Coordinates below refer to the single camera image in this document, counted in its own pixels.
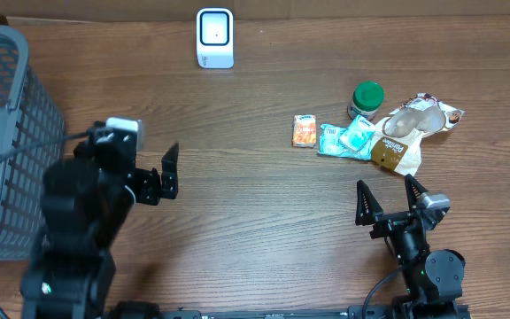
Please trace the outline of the green Kleenex tissue pack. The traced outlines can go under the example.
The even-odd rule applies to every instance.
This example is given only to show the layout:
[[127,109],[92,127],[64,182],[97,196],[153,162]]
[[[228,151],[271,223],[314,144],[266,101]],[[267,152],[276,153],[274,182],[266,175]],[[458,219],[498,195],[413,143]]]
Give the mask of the green Kleenex tissue pack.
[[374,133],[375,125],[358,114],[339,137],[339,142],[350,152],[359,152]]

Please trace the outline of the orange tissue packet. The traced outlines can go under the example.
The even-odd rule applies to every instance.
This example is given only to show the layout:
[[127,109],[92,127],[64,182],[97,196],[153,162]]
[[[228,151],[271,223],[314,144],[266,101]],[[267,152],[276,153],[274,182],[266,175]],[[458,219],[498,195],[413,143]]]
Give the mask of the orange tissue packet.
[[311,114],[293,117],[292,145],[313,148],[316,144],[316,117]]

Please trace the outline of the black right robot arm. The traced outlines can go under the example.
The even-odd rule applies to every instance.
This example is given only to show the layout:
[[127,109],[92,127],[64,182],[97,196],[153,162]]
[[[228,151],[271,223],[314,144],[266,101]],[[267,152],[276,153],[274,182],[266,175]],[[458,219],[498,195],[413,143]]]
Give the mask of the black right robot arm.
[[[380,280],[366,296],[360,310],[362,318],[427,319],[469,318],[467,305],[460,305],[464,257],[451,249],[432,251],[427,233],[440,223],[450,209],[443,193],[430,192],[412,175],[405,176],[408,202],[406,211],[386,214],[375,196],[360,180],[357,182],[355,224],[370,226],[372,239],[381,238],[398,268]],[[392,299],[391,304],[373,309],[374,294],[397,275],[404,279],[407,294]]]

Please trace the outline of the green lidded jar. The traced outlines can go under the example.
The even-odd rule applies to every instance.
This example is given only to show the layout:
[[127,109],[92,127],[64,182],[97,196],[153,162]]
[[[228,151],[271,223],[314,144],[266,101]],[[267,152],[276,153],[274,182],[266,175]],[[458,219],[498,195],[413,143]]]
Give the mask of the green lidded jar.
[[384,90],[377,82],[362,82],[353,91],[347,113],[354,119],[357,115],[371,120],[384,100]]

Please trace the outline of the clear bagged bread pack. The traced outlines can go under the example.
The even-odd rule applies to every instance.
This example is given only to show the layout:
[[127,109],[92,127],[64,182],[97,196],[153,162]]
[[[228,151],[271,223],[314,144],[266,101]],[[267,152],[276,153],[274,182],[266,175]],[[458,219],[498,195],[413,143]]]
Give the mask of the clear bagged bread pack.
[[453,129],[463,114],[428,93],[418,93],[375,125],[371,160],[397,174],[415,175],[422,139]]

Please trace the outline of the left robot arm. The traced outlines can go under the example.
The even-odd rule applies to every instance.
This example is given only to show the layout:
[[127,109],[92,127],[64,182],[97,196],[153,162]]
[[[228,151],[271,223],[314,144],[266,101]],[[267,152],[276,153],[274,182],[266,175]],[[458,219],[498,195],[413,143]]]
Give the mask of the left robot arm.
[[24,318],[99,318],[116,270],[111,246],[135,204],[178,193],[179,145],[161,168],[135,165],[139,131],[91,128],[43,174],[44,224],[22,277]]

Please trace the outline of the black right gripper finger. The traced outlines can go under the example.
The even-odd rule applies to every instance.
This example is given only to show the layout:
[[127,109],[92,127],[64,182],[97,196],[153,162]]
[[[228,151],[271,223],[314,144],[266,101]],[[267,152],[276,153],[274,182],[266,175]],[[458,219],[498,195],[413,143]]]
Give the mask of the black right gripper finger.
[[355,224],[367,226],[376,223],[384,211],[363,180],[357,182],[357,207]]
[[421,194],[428,190],[410,174],[405,176],[405,187],[409,209],[414,210],[417,207],[417,201]]

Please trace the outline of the light green wipes packet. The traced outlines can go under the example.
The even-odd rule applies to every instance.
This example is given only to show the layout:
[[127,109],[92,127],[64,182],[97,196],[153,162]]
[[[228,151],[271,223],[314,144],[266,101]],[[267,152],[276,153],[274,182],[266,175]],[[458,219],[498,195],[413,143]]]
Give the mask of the light green wipes packet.
[[321,125],[321,129],[318,150],[320,155],[364,161],[371,160],[371,143],[369,141],[364,143],[358,151],[354,151],[347,147],[349,138],[354,137],[354,134],[348,128],[325,123]]

